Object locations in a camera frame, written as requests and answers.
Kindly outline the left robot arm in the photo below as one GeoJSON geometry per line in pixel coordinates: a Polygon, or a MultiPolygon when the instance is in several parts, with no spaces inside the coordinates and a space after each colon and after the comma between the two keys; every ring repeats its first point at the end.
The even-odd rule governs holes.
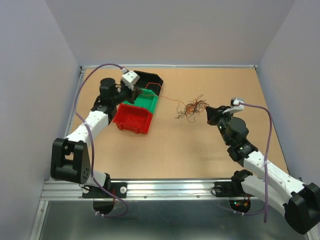
{"type": "Polygon", "coordinates": [[[100,81],[99,96],[86,119],[69,135],[52,144],[50,176],[56,180],[94,187],[95,193],[106,197],[111,193],[110,175],[94,170],[95,137],[109,126],[117,113],[117,105],[133,103],[142,93],[136,83],[140,77],[133,71],[123,74],[120,84],[113,78],[100,81]]]}

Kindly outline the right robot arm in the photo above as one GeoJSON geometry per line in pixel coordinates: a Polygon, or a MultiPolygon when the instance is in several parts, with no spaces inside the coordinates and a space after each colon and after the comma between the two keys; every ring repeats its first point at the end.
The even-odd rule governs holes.
{"type": "Polygon", "coordinates": [[[289,175],[269,161],[267,153],[250,143],[245,121],[234,116],[245,106],[246,103],[233,100],[231,106],[205,108],[207,123],[218,128],[230,158],[244,167],[232,176],[231,192],[246,193],[264,201],[265,219],[272,207],[293,230],[304,235],[320,222],[320,188],[289,175]]]}

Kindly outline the green plastic bin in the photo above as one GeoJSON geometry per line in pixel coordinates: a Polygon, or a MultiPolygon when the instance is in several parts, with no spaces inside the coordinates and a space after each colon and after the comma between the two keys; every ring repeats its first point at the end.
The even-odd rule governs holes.
{"type": "Polygon", "coordinates": [[[134,100],[134,103],[124,101],[123,104],[144,108],[154,114],[158,99],[158,95],[156,95],[152,90],[142,89],[142,93],[134,100]]]}

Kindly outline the black plastic bin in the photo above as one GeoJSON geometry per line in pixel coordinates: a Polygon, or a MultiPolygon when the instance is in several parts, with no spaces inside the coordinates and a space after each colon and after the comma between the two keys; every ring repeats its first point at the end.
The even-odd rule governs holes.
{"type": "Polygon", "coordinates": [[[139,80],[136,83],[137,87],[141,89],[151,90],[157,96],[160,95],[164,81],[160,78],[159,75],[139,70],[134,70],[134,72],[139,76],[139,80]]]}

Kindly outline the red plastic bin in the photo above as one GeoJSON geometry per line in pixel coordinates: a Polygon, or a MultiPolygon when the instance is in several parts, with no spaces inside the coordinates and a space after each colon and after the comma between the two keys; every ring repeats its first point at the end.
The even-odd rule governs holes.
{"type": "Polygon", "coordinates": [[[146,108],[121,103],[113,118],[119,130],[127,130],[136,134],[147,134],[153,114],[146,108]]]}

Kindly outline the aluminium mounting rail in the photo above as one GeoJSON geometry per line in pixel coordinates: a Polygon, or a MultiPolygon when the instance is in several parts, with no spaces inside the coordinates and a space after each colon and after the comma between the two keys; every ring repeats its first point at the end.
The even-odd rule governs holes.
{"type": "MultiPolygon", "coordinates": [[[[198,180],[115,180],[117,197],[125,201],[240,199],[252,195],[265,197],[265,182],[250,175],[242,182],[229,179],[198,180]]],[[[95,187],[89,190],[65,181],[47,181],[40,195],[42,201],[111,201],[111,197],[95,187]]]]}

